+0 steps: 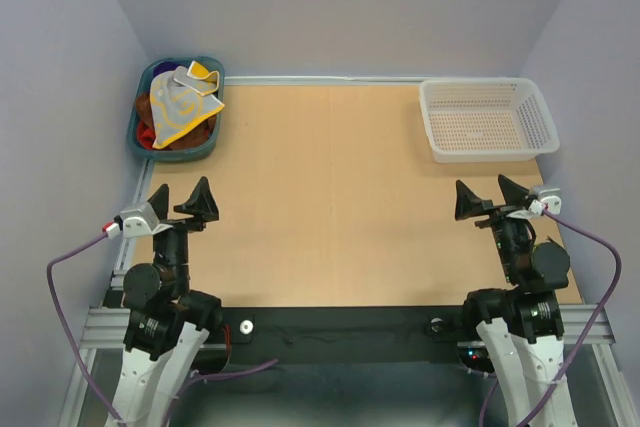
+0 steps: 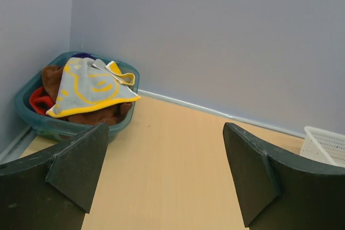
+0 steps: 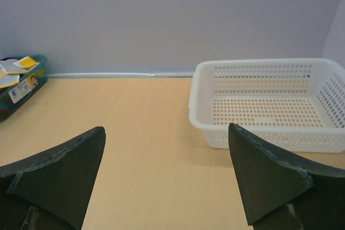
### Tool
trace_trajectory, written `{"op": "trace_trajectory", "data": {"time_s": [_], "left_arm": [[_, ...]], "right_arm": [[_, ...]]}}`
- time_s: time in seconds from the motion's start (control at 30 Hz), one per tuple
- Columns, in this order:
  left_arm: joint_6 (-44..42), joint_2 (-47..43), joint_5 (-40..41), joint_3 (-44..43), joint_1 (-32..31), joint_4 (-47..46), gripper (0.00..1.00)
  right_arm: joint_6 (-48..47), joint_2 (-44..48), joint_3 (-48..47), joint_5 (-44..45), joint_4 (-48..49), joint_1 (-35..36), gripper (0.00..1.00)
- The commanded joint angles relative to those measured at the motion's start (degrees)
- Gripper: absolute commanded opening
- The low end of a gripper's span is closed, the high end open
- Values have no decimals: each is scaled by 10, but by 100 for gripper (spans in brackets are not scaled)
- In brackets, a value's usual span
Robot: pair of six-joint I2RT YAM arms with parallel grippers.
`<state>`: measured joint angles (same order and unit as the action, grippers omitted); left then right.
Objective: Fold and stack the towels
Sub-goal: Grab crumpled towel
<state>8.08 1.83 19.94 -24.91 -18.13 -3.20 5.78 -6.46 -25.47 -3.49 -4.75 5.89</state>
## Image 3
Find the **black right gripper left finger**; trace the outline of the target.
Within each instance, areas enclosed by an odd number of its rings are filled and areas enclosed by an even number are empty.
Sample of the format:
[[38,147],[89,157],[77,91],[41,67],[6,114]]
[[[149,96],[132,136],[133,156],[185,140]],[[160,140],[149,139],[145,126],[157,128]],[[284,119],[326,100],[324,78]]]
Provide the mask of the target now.
[[1,166],[1,229],[81,229],[105,143],[95,127]]

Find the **yellow grey duck towel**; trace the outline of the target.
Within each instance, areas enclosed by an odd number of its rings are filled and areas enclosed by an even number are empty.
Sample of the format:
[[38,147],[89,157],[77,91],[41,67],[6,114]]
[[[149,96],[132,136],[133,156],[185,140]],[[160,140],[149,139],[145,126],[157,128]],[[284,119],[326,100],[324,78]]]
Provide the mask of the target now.
[[20,77],[39,65],[32,57],[1,60],[1,90],[19,83]]

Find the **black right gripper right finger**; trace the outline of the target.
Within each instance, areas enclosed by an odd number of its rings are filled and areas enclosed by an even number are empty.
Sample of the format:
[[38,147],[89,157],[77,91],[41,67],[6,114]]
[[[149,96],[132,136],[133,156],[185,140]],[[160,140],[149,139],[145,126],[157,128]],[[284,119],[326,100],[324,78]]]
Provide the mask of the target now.
[[234,123],[228,135],[248,225],[344,229],[343,169],[296,155]]

